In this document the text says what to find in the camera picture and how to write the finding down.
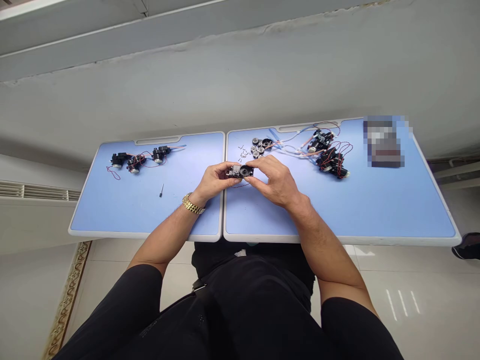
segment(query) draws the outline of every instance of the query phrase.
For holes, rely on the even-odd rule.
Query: small motor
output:
[[[334,137],[333,132],[322,132],[322,129],[318,129],[313,133],[312,141],[308,145],[308,152],[313,154],[320,150],[327,150]]]
[[[344,179],[350,176],[350,171],[343,167],[343,161],[344,156],[332,147],[318,157],[316,164],[321,171],[336,175],[338,179]]]
[[[274,142],[272,140],[270,140],[269,138],[266,138],[266,139],[263,139],[261,141],[261,146],[263,146],[264,148],[266,147],[269,147],[270,145],[272,145]]]
[[[124,165],[124,162],[128,160],[131,156],[127,155],[126,152],[119,152],[118,154],[113,154],[111,156],[111,165],[114,168],[121,169],[122,166]]]
[[[226,173],[229,178],[244,178],[254,175],[254,168],[248,165],[233,165]]]
[[[147,158],[143,155],[136,155],[130,159],[128,159],[127,163],[127,170],[132,174],[138,174],[140,172],[140,166],[145,162]]]
[[[157,164],[162,164],[164,162],[165,155],[170,154],[171,149],[168,146],[159,146],[158,148],[153,149],[153,161]]]

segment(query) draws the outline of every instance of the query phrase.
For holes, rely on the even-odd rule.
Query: shoe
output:
[[[469,232],[461,240],[461,244],[451,248],[451,252],[459,259],[480,260],[480,232]]]

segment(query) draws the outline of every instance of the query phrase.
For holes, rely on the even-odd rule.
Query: gold watch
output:
[[[191,192],[189,192],[187,195],[183,197],[183,200],[181,201],[185,207],[190,210],[192,213],[195,214],[202,214],[205,211],[204,207],[198,207],[197,205],[194,205],[190,202],[189,196]]]

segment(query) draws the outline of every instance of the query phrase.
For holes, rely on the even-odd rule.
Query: black shirt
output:
[[[320,327],[304,283],[260,256],[237,257],[203,280],[238,359],[402,359],[382,322],[354,301],[325,301]],[[210,359],[201,301],[187,295],[160,313],[161,288],[155,267],[128,269],[54,359]]]

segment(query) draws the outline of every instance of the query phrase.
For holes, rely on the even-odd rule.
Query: air conditioner vent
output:
[[[24,186],[19,183],[0,181],[0,197],[22,198]]]
[[[0,181],[0,198],[23,198],[38,200],[78,201],[80,191],[61,187],[23,184],[20,182]]]
[[[68,201],[78,201],[80,199],[81,191],[68,190]]]

